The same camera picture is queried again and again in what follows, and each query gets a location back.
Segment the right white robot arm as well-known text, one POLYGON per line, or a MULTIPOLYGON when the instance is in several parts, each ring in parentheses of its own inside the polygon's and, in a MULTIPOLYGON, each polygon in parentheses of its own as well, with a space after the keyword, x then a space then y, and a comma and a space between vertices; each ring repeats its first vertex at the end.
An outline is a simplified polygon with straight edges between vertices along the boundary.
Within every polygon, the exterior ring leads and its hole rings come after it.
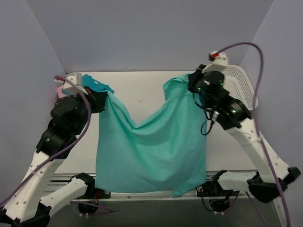
POLYGON ((221 71, 210 71, 199 65, 188 76, 188 90, 199 96, 196 105, 205 113, 212 125, 219 124, 243 148, 256 167, 256 172, 231 172, 221 170, 209 181, 215 195, 225 191, 250 192, 258 201, 268 203, 280 196, 288 185, 301 174, 297 167, 290 167, 261 138, 256 130, 251 111, 245 104, 230 95, 223 87, 225 76, 221 71))

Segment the mint green t shirt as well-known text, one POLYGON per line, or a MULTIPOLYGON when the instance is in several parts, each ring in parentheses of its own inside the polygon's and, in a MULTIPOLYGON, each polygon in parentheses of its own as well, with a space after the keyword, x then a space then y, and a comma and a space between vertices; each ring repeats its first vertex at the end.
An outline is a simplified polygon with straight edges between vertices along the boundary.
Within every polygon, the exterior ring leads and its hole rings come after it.
POLYGON ((108 92, 99 115, 95 187, 117 193, 171 190, 174 197, 206 181, 204 112, 188 90, 188 74, 162 87, 165 102, 135 123, 108 92))

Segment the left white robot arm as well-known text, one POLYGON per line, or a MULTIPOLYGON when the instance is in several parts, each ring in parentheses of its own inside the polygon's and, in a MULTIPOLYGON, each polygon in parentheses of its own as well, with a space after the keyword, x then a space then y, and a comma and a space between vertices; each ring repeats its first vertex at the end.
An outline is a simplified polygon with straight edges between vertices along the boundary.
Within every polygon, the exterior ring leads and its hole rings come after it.
POLYGON ((96 194, 94 177, 79 173, 59 190, 43 195, 55 171, 88 130, 91 115, 104 111, 106 98, 107 92, 89 90, 86 95, 78 93, 56 101, 22 183, 0 204, 1 223, 45 227, 57 211, 74 199, 96 194))

